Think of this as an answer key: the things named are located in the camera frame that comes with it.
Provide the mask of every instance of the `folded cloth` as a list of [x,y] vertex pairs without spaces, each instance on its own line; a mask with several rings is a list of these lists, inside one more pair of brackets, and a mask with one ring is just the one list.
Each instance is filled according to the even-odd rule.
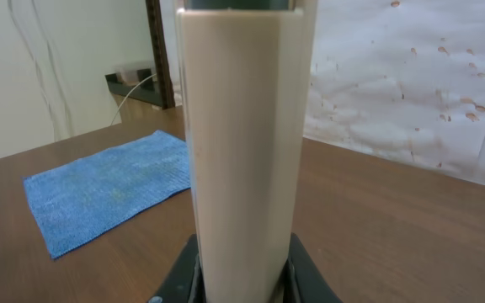
[[160,130],[24,179],[52,258],[189,187],[186,144]]

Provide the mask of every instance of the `blue cloth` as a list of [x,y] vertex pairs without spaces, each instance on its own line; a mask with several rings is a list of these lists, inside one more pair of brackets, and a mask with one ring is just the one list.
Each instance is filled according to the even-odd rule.
[[189,187],[186,144],[160,130],[24,179],[52,258]]

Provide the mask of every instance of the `white wall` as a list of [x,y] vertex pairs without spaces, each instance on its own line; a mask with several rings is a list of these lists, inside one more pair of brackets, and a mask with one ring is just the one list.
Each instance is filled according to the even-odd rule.
[[[104,75],[120,64],[153,60],[145,1],[35,1],[40,24],[31,1],[13,3],[40,67],[58,139],[107,126],[116,107]],[[41,29],[51,43],[55,70]],[[0,0],[0,157],[53,140],[34,61],[7,1]]]

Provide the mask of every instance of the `white backdrop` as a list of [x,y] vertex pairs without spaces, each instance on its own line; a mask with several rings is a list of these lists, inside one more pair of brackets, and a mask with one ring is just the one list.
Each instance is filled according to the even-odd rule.
[[321,0],[311,82],[306,137],[485,184],[485,1]]

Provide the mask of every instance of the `brown tabletop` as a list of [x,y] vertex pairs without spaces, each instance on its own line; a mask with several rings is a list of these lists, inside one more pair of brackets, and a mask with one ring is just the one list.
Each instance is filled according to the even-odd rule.
[[[195,232],[187,190],[53,261],[22,177],[155,130],[182,110],[0,159],[0,302],[145,302]],[[293,230],[344,302],[485,302],[485,187],[304,140]]]

